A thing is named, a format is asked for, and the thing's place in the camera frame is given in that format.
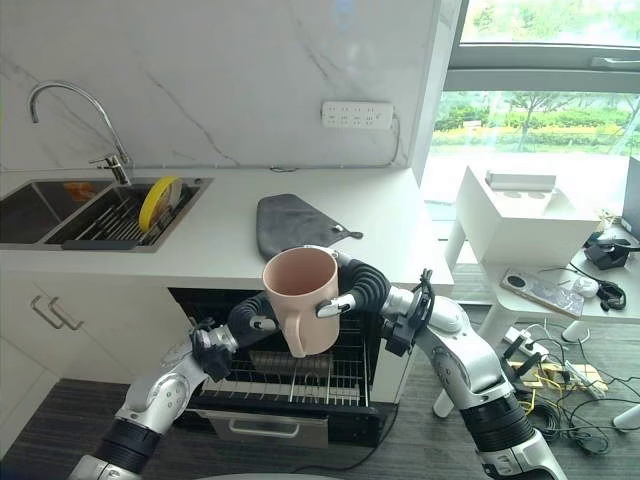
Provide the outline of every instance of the gray floor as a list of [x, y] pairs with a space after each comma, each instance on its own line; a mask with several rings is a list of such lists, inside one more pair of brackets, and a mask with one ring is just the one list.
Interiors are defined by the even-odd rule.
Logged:
[[[479, 322], [485, 308], [471, 307], [471, 317]], [[592, 329], [585, 345], [591, 361], [619, 376], [640, 374], [640, 326], [600, 325]], [[580, 361], [576, 347], [570, 347], [567, 358]], [[91, 452], [101, 434], [109, 426], [126, 387], [111, 384], [63, 381], [54, 388], [32, 418], [13, 448], [2, 462], [2, 479], [20, 478], [51, 480], [66, 478], [83, 453]], [[397, 422], [380, 449], [362, 466], [348, 472], [326, 474], [345, 479], [482, 479], [474, 455], [474, 446], [458, 416], [447, 420], [435, 418], [431, 404], [439, 391], [438, 383], [426, 357], [419, 352], [414, 370], [407, 382]], [[610, 396], [633, 399], [633, 394], [613, 384]], [[575, 395], [569, 404], [588, 399]], [[610, 425], [612, 416], [626, 407], [605, 402], [582, 413], [601, 425]], [[570, 479], [638, 478], [640, 467], [640, 432], [609, 433], [613, 451], [603, 457], [588, 456], [568, 440], [552, 445], [558, 461]], [[208, 475], [240, 472], [287, 472], [308, 463], [348, 465], [369, 450], [365, 448], [331, 447], [314, 451], [270, 445], [224, 444], [203, 433], [172, 430], [160, 444], [146, 469], [145, 478], [181, 480]], [[10, 477], [8, 472], [19, 472]]]

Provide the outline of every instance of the white box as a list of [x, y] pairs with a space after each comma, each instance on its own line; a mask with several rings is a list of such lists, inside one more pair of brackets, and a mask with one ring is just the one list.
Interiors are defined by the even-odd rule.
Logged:
[[456, 201], [457, 218], [479, 262], [565, 266], [599, 219], [562, 191], [495, 192], [483, 172], [467, 167]]

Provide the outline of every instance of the marble backsplash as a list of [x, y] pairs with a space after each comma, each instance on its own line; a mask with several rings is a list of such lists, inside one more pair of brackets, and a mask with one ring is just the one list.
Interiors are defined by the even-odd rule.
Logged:
[[[456, 2], [0, 0], [0, 168], [113, 150], [64, 90], [40, 96], [31, 124], [27, 95], [52, 79], [100, 99], [141, 167], [407, 166], [438, 42], [446, 70], [442, 3]], [[323, 128], [325, 100], [392, 102], [393, 128]]]

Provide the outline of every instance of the wall-mounted power socket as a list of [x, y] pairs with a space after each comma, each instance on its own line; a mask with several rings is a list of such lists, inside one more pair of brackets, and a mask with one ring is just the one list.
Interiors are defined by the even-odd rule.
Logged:
[[382, 102], [324, 102], [322, 125], [330, 128], [389, 130], [393, 104]]
[[[521, 333], [523, 332], [521, 332], [516, 328], [509, 327], [509, 330], [507, 330], [507, 333], [504, 334], [504, 339], [509, 343], [513, 343], [516, 341], [516, 339], [520, 336]], [[547, 358], [547, 355], [549, 355], [549, 350], [544, 348], [539, 343], [534, 343], [532, 345], [531, 343], [533, 342], [533, 340], [531, 339], [531, 333], [524, 332], [524, 336], [527, 338], [527, 340], [522, 342], [522, 344], [518, 347], [518, 350], [520, 350], [522, 353], [524, 353], [529, 357], [536, 353], [539, 353], [542, 356], [542, 360]]]

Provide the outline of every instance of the window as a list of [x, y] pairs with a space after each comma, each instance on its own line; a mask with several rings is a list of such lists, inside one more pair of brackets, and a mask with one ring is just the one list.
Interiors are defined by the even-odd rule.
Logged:
[[573, 175], [589, 206], [619, 210], [640, 154], [640, 1], [463, 0], [444, 90], [423, 177], [434, 220], [453, 220], [469, 164]]

